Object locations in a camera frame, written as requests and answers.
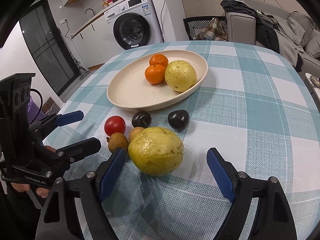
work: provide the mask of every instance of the white side table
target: white side table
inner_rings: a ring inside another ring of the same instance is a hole
[[[320,111],[320,88],[317,88],[312,81],[310,80],[311,74],[306,73],[306,86],[311,93],[311,96],[313,97],[313,100],[316,103],[316,106],[318,107],[318,110]]]

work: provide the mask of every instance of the brown fruit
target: brown fruit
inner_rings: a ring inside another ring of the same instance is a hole
[[[167,65],[169,64],[169,60],[167,59],[166,56],[164,56],[162,54],[155,54],[151,57],[149,64],[150,64],[150,66],[151,65],[162,65],[164,67],[167,67]]]
[[[142,130],[144,130],[143,127],[135,127],[131,130],[130,135],[129,135],[129,142],[133,140],[134,137],[138,135]]]
[[[124,149],[125,151],[128,150],[128,140],[124,134],[116,132],[112,134],[110,137],[107,137],[108,148],[110,152],[114,152],[114,150],[118,147]]]
[[[153,85],[160,84],[164,81],[165,67],[162,65],[149,66],[144,72],[146,80]]]

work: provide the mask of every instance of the sticker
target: sticker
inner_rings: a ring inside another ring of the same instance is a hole
[[[145,16],[151,14],[148,4],[142,6],[142,10],[143,10],[143,13],[144,13]]]

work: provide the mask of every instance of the blue gripper pad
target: blue gripper pad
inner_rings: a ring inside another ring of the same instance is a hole
[[[126,151],[121,149],[100,181],[100,192],[97,196],[99,203],[102,203],[111,195],[113,187],[115,186],[116,181],[122,171],[125,160]]]
[[[58,126],[64,126],[67,124],[81,121],[83,119],[83,117],[84,117],[84,114],[82,111],[75,111],[72,113],[58,116],[56,121],[54,122],[54,124],[58,125]]]
[[[223,197],[233,203],[236,196],[233,192],[232,181],[211,149],[207,152],[207,164]]]

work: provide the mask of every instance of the human hand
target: human hand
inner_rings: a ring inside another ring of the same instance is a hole
[[[50,147],[50,146],[45,146],[46,149],[52,151],[52,152],[55,152],[56,149]],[[30,190],[30,185],[29,184],[18,184],[18,183],[11,183],[12,187],[22,193],[22,192],[26,192],[28,190]],[[39,187],[36,189],[36,193],[37,195],[41,196],[42,198],[47,198],[47,196],[49,195],[49,192],[50,190],[49,189],[46,189],[46,188],[42,188],[42,187]]]

